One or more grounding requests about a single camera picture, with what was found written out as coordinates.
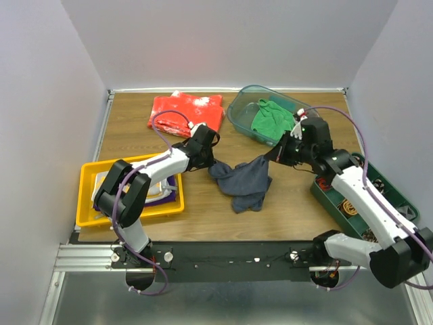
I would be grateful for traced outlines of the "teal plastic basket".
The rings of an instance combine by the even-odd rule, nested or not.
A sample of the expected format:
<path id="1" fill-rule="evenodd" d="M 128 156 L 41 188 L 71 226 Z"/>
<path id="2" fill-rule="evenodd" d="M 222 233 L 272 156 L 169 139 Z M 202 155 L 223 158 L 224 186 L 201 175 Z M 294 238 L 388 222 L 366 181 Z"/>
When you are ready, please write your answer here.
<path id="1" fill-rule="evenodd" d="M 290 111 L 296 123 L 298 117 L 296 113 L 300 109 L 309 107 L 304 102 L 260 85 L 249 85 L 241 89 L 227 109 L 227 118 L 237 132 L 268 146 L 275 146 L 278 142 L 251 130 L 252 121 L 258 112 L 259 99 L 274 101 Z"/>

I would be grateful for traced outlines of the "yellow grey duck towel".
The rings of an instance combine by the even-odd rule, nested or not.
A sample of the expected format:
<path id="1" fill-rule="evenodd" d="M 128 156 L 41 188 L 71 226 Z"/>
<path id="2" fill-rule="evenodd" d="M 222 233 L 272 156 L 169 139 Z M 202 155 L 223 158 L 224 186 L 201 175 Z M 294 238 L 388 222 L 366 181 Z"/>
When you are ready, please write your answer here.
<path id="1" fill-rule="evenodd" d="M 104 182 L 107 174 L 108 172 L 104 171 L 96 175 L 94 189 L 91 195 L 92 200 L 95 199 L 95 195 L 97 194 L 97 191 L 99 190 L 102 183 Z M 149 188 L 145 199 L 145 203 L 153 204 L 154 202 L 160 202 L 161 200 L 164 200 L 165 198 L 169 197 L 171 194 L 175 194 L 176 191 L 177 191 L 177 186 L 174 183 L 174 177 L 170 176 Z"/>

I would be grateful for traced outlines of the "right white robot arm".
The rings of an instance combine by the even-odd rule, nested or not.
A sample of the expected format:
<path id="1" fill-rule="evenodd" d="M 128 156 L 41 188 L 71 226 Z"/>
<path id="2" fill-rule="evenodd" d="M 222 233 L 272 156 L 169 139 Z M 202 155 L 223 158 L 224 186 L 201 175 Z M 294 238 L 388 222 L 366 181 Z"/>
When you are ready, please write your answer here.
<path id="1" fill-rule="evenodd" d="M 314 263 L 345 260 L 370 270 L 386 288 L 408 282 L 429 268 L 432 231 L 419 229 L 403 217 L 366 178 L 365 167 L 346 150 L 333 147 L 329 126 L 322 118 L 302 118 L 292 131 L 284 132 L 265 158 L 291 167 L 310 165 L 314 174 L 353 205 L 378 240 L 367 242 L 328 231 L 314 238 L 309 249 Z"/>

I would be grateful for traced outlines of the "dark blue towel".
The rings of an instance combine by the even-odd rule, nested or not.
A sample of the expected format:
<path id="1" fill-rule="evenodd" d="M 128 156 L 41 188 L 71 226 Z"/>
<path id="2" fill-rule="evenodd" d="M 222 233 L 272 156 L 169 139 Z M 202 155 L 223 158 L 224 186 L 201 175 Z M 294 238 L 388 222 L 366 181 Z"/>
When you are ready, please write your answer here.
<path id="1" fill-rule="evenodd" d="M 273 181 L 269 176 L 269 161 L 263 155 L 234 168 L 216 161 L 208 168 L 208 173 L 216 181 L 220 191 L 232 197 L 231 207 L 235 213 L 261 211 Z"/>

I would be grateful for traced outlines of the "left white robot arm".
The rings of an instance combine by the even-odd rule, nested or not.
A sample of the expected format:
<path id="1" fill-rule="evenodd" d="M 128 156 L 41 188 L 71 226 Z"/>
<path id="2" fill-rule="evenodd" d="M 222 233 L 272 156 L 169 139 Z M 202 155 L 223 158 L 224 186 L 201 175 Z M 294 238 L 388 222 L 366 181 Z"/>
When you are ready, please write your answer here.
<path id="1" fill-rule="evenodd" d="M 220 135 L 210 127 L 193 126 L 192 136 L 168 147 L 166 152 L 136 163 L 117 160 L 93 198 L 93 206 L 111 219 L 114 232 L 128 248 L 127 260 L 135 267 L 150 259 L 150 239 L 140 215 L 149 189 L 170 176 L 213 166 L 213 147 Z"/>

